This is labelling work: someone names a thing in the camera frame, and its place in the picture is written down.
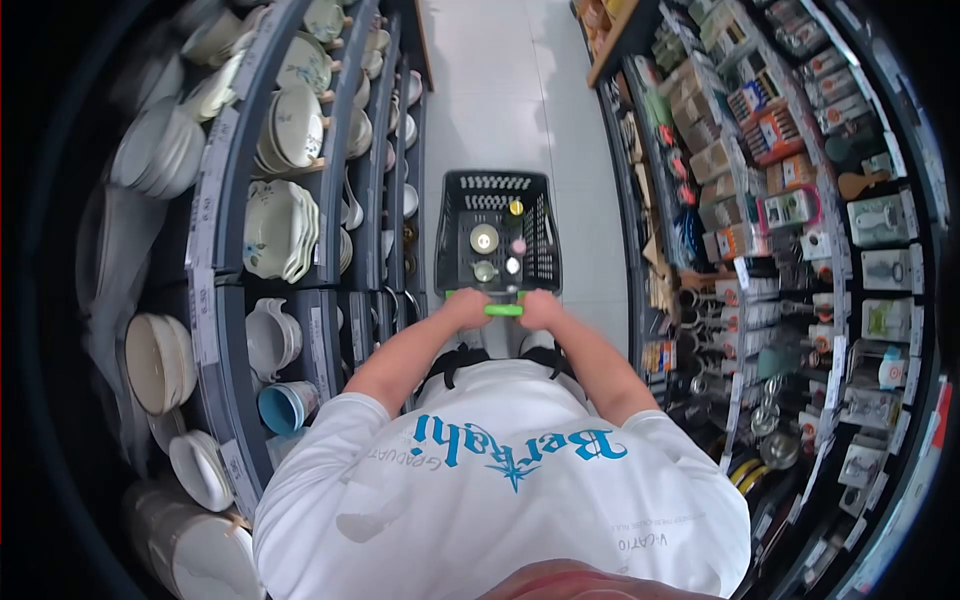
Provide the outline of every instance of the hand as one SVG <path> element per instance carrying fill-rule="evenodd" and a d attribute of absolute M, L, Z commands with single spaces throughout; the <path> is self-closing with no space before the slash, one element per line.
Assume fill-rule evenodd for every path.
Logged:
<path fill-rule="evenodd" d="M 438 314 L 448 316 L 457 329 L 474 329 L 492 321 L 492 317 L 484 313 L 484 308 L 491 303 L 490 297 L 483 292 L 462 288 L 446 299 Z"/>
<path fill-rule="evenodd" d="M 528 292 L 517 303 L 523 306 L 523 314 L 516 321 L 531 331 L 550 329 L 564 315 L 560 301 L 546 290 Z"/>

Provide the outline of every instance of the aisle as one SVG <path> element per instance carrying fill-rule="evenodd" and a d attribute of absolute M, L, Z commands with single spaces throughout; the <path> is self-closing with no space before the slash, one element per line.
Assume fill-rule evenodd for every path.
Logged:
<path fill-rule="evenodd" d="M 589 59 L 567 0 L 420 0 L 436 83 L 426 147 L 426 254 L 443 175 L 459 168 L 545 173 L 560 231 L 564 306 L 627 355 L 627 281 L 610 147 Z M 430 295 L 430 310 L 441 300 Z M 507 355 L 505 320 L 486 331 Z"/>

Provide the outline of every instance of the white t-shirt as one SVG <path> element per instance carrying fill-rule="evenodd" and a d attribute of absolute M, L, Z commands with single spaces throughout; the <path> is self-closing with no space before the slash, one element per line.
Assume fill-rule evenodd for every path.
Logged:
<path fill-rule="evenodd" d="M 256 510 L 275 600 L 473 600 L 567 558 L 730 596 L 750 560 L 747 503 L 663 412 L 617 428 L 527 360 L 463 368 L 390 420 L 362 394 L 325 404 Z"/>

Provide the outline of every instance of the boxed product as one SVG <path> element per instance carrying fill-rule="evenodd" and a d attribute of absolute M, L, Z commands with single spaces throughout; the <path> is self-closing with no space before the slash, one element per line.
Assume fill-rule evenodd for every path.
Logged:
<path fill-rule="evenodd" d="M 714 141 L 690 159 L 690 169 L 698 183 L 714 180 L 730 171 L 730 158 L 722 139 Z"/>

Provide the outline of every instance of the person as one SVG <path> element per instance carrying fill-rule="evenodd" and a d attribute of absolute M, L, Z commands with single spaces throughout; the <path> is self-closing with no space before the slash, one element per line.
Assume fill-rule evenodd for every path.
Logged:
<path fill-rule="evenodd" d="M 457 291 L 320 408 L 256 509 L 271 597 L 729 597 L 751 557 L 746 501 L 549 292 L 517 320 L 553 336 L 559 363 L 464 345 L 434 363 L 490 301 Z"/>

